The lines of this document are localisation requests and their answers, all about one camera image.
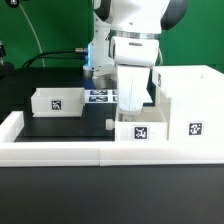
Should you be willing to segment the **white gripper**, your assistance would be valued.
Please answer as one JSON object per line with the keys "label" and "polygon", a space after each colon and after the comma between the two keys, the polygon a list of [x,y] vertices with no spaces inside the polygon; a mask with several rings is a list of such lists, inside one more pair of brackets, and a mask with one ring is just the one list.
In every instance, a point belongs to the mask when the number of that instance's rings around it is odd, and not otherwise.
{"label": "white gripper", "polygon": [[158,56],[159,41],[114,36],[112,56],[117,74],[118,113],[123,121],[132,121],[146,102],[150,70]]}

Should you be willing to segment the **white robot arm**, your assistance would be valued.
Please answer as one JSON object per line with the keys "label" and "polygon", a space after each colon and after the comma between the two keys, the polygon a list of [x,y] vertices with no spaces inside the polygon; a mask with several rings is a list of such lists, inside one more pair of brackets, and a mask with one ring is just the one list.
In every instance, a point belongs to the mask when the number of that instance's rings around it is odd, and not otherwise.
{"label": "white robot arm", "polygon": [[117,112],[132,121],[142,111],[150,73],[161,58],[161,32],[177,25],[188,0],[91,0],[94,34],[84,71],[97,87],[117,81]]}

